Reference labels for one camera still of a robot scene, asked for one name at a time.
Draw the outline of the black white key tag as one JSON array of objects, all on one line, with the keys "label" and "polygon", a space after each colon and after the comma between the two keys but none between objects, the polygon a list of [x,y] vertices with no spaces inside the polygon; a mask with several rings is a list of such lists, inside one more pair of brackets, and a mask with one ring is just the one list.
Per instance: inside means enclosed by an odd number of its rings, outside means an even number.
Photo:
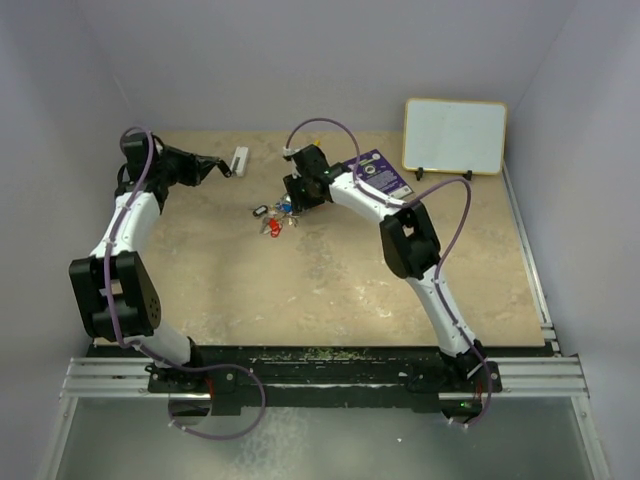
[{"label": "black white key tag", "polygon": [[226,178],[231,178],[234,176],[233,170],[228,165],[222,165],[221,171]]}]

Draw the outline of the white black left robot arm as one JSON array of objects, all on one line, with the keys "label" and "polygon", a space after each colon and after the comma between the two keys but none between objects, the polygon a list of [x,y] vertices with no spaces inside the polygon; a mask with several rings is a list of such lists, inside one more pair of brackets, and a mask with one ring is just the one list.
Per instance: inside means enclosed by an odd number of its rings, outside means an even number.
[{"label": "white black left robot arm", "polygon": [[206,369],[195,342],[162,320],[159,295],[141,252],[162,214],[169,190],[197,187],[214,169],[230,177],[227,163],[166,145],[148,129],[131,127],[120,137],[125,157],[117,173],[114,212],[91,253],[69,266],[85,332],[122,349],[134,349],[184,392],[202,387]]}]

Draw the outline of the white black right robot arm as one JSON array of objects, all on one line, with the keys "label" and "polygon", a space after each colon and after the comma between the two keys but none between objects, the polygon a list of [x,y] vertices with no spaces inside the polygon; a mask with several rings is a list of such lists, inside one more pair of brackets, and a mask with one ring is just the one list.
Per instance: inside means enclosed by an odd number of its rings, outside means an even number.
[{"label": "white black right robot arm", "polygon": [[415,292],[436,334],[445,363],[446,383],[467,391],[480,379],[492,380],[484,348],[467,325],[443,273],[450,250],[441,248],[425,205],[403,202],[358,179],[355,167],[331,165],[316,145],[286,147],[283,157],[292,173],[283,179],[296,214],[330,202],[379,227],[383,258],[389,270]]}]

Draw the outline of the large metal keyring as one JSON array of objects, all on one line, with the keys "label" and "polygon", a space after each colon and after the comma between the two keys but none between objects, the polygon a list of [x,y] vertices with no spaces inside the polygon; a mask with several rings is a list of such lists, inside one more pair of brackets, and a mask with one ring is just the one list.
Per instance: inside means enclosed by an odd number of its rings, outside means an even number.
[{"label": "large metal keyring", "polygon": [[280,220],[283,224],[289,226],[298,226],[298,217],[294,214],[292,201],[288,194],[282,196],[274,205],[276,214],[280,216]]}]

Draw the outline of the red key tag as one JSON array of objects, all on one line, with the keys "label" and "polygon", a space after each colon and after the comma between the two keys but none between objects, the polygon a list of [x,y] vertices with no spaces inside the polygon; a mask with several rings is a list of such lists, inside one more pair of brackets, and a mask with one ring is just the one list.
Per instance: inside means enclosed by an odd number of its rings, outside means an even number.
[{"label": "red key tag", "polygon": [[277,220],[275,218],[270,218],[269,222],[268,222],[268,226],[270,229],[270,236],[272,238],[277,238],[282,230],[282,223],[280,220]]}]

